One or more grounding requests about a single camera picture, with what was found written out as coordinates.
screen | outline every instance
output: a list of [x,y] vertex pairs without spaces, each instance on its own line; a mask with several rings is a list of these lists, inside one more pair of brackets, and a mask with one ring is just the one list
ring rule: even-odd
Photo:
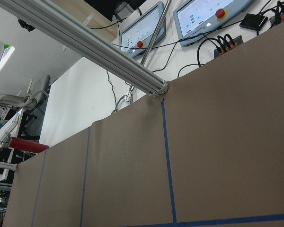
[[[122,33],[121,46],[135,48],[139,41],[145,40],[154,33],[158,22],[159,9],[156,8],[155,10],[149,12],[147,16],[143,17],[127,31]],[[121,47],[121,50],[126,52],[128,49]]]
[[177,12],[182,36],[194,31],[204,21],[215,15],[234,0],[195,0]]

metal rod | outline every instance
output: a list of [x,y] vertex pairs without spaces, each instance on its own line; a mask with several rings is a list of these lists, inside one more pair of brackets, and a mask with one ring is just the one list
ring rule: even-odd
[[17,169],[17,164],[0,162],[0,168],[2,168],[2,169],[10,169],[10,170],[14,170],[15,171]]
[[167,92],[167,82],[50,0],[0,0],[0,7],[70,47],[150,96]]
[[159,22],[158,22],[158,24],[156,26],[155,31],[153,32],[152,37],[151,37],[150,44],[148,45],[148,47],[147,47],[147,49],[145,51],[145,54],[144,54],[144,56],[142,58],[141,65],[145,64],[145,62],[146,62],[146,60],[148,58],[148,55],[151,52],[151,49],[152,49],[152,47],[153,47],[153,45],[155,43],[155,40],[156,40],[157,35],[158,35],[159,31],[160,31],[160,28],[161,28],[161,26],[162,26],[162,24],[163,24],[163,22],[165,20],[165,17],[166,17],[166,14],[167,14],[168,10],[169,10],[170,4],[171,4],[171,0],[167,0],[166,6],[165,6],[165,8],[163,10],[163,13],[162,13],[162,15],[161,15],[161,17],[159,19]]

red emergency stop button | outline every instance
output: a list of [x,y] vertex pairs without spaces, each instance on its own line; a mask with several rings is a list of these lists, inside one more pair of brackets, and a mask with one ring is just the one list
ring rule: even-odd
[[217,17],[218,19],[222,19],[224,16],[225,16],[225,11],[224,11],[223,9],[218,9],[218,10],[216,11],[216,17]]
[[141,41],[139,41],[139,42],[137,43],[137,47],[140,48],[140,49],[143,47],[143,45],[144,45],[144,43],[141,42]]

metal pole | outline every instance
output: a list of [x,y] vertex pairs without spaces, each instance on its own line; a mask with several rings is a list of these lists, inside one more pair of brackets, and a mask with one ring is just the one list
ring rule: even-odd
[[158,24],[157,24],[157,26],[156,26],[156,29],[155,29],[155,31],[154,31],[152,37],[151,37],[150,44],[148,45],[148,47],[147,47],[147,49],[146,49],[146,51],[145,51],[145,54],[144,54],[144,56],[143,56],[143,58],[142,58],[141,65],[144,65],[144,64],[145,64],[145,62],[146,62],[146,60],[147,60],[147,58],[148,58],[148,55],[149,55],[150,52],[151,52],[151,49],[152,49],[152,47],[153,47],[153,44],[155,43],[155,40],[156,40],[156,38],[157,38],[157,35],[158,35],[159,31],[160,31],[160,28],[161,28],[161,26],[162,26],[162,24],[163,24],[163,22],[164,22],[164,20],[165,20],[165,17],[166,17],[166,14],[167,14],[168,10],[169,10],[170,4],[171,4],[171,0],[167,0],[166,6],[165,6],[165,8],[164,8],[164,10],[163,10],[163,13],[162,13],[162,15],[161,15],[161,17],[160,17],[160,19],[159,19],[159,22],[158,22]]
[[[151,52],[151,49],[152,49],[152,47],[153,47],[153,45],[154,45],[154,43],[156,41],[157,35],[158,35],[159,31],[160,31],[160,28],[161,28],[161,26],[162,26],[162,24],[163,24],[163,22],[165,20],[165,17],[166,17],[166,14],[167,14],[168,10],[169,10],[171,1],[172,0],[167,0],[167,2],[166,2],[166,6],[165,6],[165,8],[163,10],[163,13],[162,13],[162,15],[161,15],[161,17],[159,19],[159,22],[158,22],[158,24],[157,24],[157,26],[155,28],[155,31],[154,31],[152,37],[151,37],[150,44],[148,45],[148,47],[147,47],[147,49],[145,51],[145,54],[144,54],[144,56],[142,58],[141,65],[144,65],[146,63],[148,55]],[[135,88],[134,85],[130,86],[129,92],[126,94],[126,99],[125,99],[127,102],[129,102],[130,99],[133,97],[132,92],[133,92],[134,88]]]
[[6,163],[6,162],[0,162],[0,168],[2,168],[2,169],[16,170],[16,169],[17,169],[17,164]]

ceiling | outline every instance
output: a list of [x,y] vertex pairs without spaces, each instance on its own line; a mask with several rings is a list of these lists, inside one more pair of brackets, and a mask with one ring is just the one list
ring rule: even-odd
[[25,96],[28,84],[51,75],[51,82],[66,72],[81,56],[35,29],[20,27],[18,19],[0,8],[0,40],[16,48],[0,72],[0,95]]

